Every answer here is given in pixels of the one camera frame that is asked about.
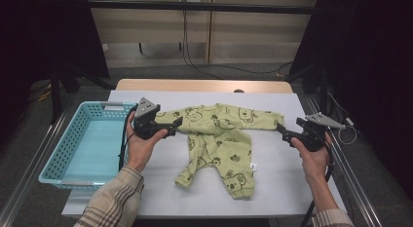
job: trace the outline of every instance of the white tabletop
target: white tabletop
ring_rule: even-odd
[[[284,126],[302,132],[296,125],[304,111],[296,94],[231,94],[112,91],[109,101],[138,102],[141,97],[161,104],[161,111],[187,106],[225,103],[239,107],[270,110],[284,115]],[[255,189],[252,197],[234,200],[225,189],[215,168],[197,171],[192,185],[181,188],[174,180],[188,164],[187,135],[161,140],[143,175],[145,188],[139,205],[139,218],[206,218],[206,217],[272,217],[304,214],[312,201],[301,159],[295,148],[282,141],[279,132],[246,130],[252,138],[252,163]],[[331,178],[331,192],[339,206],[346,210]],[[63,215],[82,214],[93,191],[73,190]]]

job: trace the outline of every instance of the green onesie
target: green onesie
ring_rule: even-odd
[[[233,198],[252,196],[251,138],[241,129],[275,130],[283,115],[217,103],[159,112],[157,123],[183,116],[179,131],[188,133],[189,164],[175,180],[188,187],[196,170],[216,167]]]

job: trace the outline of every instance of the person's left hand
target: person's left hand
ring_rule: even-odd
[[[142,139],[138,137],[136,134],[134,134],[133,127],[131,126],[133,117],[134,117],[134,112],[132,112],[130,117],[128,118],[128,125],[127,125],[127,138],[129,139],[128,140],[128,147],[129,147],[128,166],[141,172],[145,169],[146,164],[151,158],[152,151],[154,149],[155,144],[168,133],[168,130],[162,129],[156,132],[151,138],[147,140]]]

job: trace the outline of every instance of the plastic basket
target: plastic basket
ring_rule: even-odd
[[[80,104],[39,181],[62,189],[97,189],[118,173],[125,119],[134,103]]]

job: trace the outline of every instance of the sleeve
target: sleeve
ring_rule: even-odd
[[[315,227],[325,226],[342,226],[351,227],[354,226],[349,216],[339,208],[328,209],[317,213],[313,217],[313,225]]]
[[[94,193],[75,226],[132,226],[142,189],[143,176],[124,166]]]

